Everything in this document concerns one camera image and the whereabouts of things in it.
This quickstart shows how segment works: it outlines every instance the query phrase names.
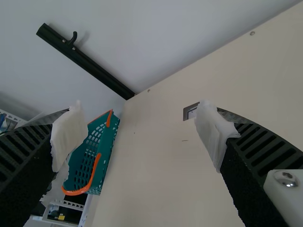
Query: beige panel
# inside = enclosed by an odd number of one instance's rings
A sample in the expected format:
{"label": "beige panel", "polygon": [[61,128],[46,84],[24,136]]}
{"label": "beige panel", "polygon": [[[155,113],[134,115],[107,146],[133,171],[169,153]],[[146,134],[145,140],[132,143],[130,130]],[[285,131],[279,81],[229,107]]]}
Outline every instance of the beige panel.
{"label": "beige panel", "polygon": [[93,227],[243,226],[183,108],[200,99],[303,149],[303,3],[128,100]]}

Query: white tissue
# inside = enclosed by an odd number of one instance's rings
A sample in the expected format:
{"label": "white tissue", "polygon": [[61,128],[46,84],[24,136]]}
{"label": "white tissue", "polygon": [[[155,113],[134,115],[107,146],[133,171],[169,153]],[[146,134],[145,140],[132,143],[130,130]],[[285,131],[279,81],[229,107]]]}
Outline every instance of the white tissue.
{"label": "white tissue", "polygon": [[82,144],[88,133],[84,112],[79,100],[76,106],[70,106],[69,111],[54,121],[51,135],[52,169],[55,173],[58,173],[52,181],[52,189],[47,192],[42,202],[45,207],[53,200],[64,199],[65,195],[61,186],[69,175],[69,158],[66,159],[72,151]]}
{"label": "white tissue", "polygon": [[199,137],[219,173],[226,151],[226,140],[238,138],[240,134],[234,123],[226,121],[217,112],[217,107],[208,100],[202,100],[198,105],[195,125]]}
{"label": "white tissue", "polygon": [[62,114],[54,123],[51,135],[52,169],[58,172],[68,154],[74,151],[87,137],[89,131],[84,120],[84,112],[78,100],[76,106]]}

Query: metal screw head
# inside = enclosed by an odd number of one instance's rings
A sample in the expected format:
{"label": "metal screw head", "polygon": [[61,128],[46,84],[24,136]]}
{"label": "metal screw head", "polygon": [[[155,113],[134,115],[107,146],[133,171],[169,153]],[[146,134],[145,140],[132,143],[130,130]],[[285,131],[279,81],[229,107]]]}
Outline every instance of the metal screw head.
{"label": "metal screw head", "polygon": [[299,181],[295,177],[295,175],[291,174],[288,171],[285,170],[278,170],[274,173],[274,178],[276,181],[278,181],[280,184],[293,188],[299,186]]}

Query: wall hook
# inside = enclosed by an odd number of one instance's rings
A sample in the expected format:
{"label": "wall hook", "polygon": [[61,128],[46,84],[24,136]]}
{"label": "wall hook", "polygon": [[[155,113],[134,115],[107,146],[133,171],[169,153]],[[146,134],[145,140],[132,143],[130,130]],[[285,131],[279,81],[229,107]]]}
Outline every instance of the wall hook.
{"label": "wall hook", "polygon": [[70,41],[67,42],[67,45],[74,45],[74,42],[76,41],[77,36],[78,36],[78,33],[77,32],[73,32],[72,33],[72,38],[71,38]]}

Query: teal basket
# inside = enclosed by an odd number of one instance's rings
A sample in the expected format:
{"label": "teal basket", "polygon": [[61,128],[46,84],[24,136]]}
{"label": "teal basket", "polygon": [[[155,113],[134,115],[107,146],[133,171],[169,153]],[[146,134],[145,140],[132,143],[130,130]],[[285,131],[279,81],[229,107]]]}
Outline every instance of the teal basket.
{"label": "teal basket", "polygon": [[110,110],[88,124],[88,137],[68,163],[69,176],[62,186],[66,195],[100,194],[119,122]]}

